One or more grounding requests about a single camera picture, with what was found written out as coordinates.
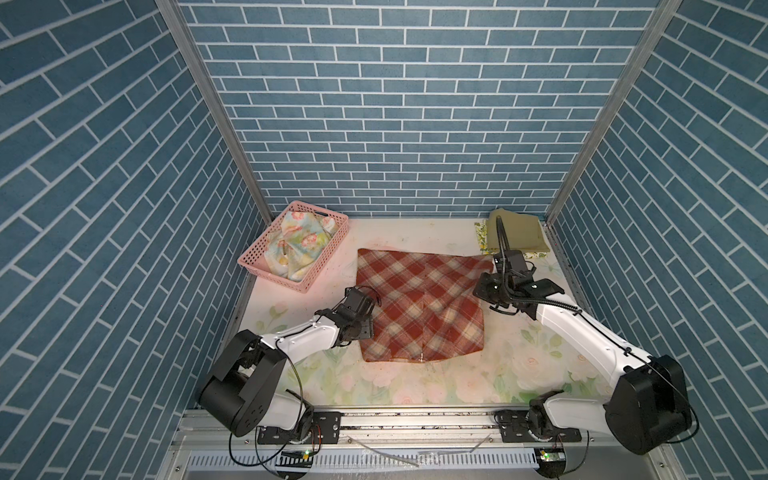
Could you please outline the olive green skirt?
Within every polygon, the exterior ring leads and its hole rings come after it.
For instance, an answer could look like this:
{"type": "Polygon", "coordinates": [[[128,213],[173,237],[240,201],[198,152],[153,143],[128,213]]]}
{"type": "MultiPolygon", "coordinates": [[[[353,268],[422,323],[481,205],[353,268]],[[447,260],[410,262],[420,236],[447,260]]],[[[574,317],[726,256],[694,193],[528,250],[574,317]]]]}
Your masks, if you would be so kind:
{"type": "Polygon", "coordinates": [[[499,248],[498,218],[501,219],[506,239],[512,250],[520,250],[524,253],[550,251],[537,216],[514,213],[505,209],[492,211],[486,221],[486,247],[490,251],[497,251],[499,248]]]}

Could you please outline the lemon print skirt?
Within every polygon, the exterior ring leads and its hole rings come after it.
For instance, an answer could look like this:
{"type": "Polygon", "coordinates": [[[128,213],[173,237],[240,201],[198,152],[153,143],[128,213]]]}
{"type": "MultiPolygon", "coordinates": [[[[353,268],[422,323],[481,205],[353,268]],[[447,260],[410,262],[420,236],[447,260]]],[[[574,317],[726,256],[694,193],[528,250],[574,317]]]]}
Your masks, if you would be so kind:
{"type": "MultiPolygon", "coordinates": [[[[488,230],[485,222],[475,222],[475,235],[480,251],[483,254],[495,254],[498,252],[497,247],[491,247],[488,239],[488,230]]],[[[550,253],[546,251],[525,251],[523,256],[527,260],[533,260],[538,258],[544,258],[550,253]]]]}

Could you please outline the red patterned skirt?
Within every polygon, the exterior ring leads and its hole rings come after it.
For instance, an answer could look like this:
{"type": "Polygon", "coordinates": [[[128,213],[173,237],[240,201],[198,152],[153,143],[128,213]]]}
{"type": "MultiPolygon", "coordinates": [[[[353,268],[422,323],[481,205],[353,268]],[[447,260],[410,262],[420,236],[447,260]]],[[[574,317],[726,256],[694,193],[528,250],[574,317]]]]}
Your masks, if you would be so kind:
{"type": "Polygon", "coordinates": [[[484,349],[484,310],[473,290],[493,269],[488,255],[357,251],[356,284],[380,299],[368,363],[443,361],[484,349]]]}

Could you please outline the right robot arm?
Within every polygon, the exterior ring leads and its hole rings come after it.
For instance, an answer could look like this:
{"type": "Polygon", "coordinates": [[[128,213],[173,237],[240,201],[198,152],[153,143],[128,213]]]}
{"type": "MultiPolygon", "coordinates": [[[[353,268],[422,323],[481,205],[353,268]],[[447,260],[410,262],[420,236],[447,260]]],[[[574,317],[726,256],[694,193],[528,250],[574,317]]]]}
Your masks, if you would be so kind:
{"type": "Polygon", "coordinates": [[[573,429],[610,434],[626,450],[643,455],[662,444],[682,443],[700,428],[682,366],[668,355],[634,346],[588,314],[518,250],[493,257],[495,270],[481,275],[473,291],[492,310],[524,313],[559,335],[606,381],[600,399],[554,390],[533,399],[527,414],[531,434],[543,441],[573,429]]]}

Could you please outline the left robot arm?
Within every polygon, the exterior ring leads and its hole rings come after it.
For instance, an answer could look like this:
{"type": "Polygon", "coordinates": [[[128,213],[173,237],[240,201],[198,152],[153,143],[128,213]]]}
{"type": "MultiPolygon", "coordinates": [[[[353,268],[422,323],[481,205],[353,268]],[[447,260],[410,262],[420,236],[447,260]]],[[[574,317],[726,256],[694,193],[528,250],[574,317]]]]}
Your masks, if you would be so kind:
{"type": "Polygon", "coordinates": [[[304,439],[314,407],[301,390],[278,392],[285,370],[318,352],[344,348],[373,336],[374,308],[381,298],[371,287],[348,287],[333,307],[278,333],[234,335],[199,383],[196,402],[235,437],[272,428],[304,439]]]}

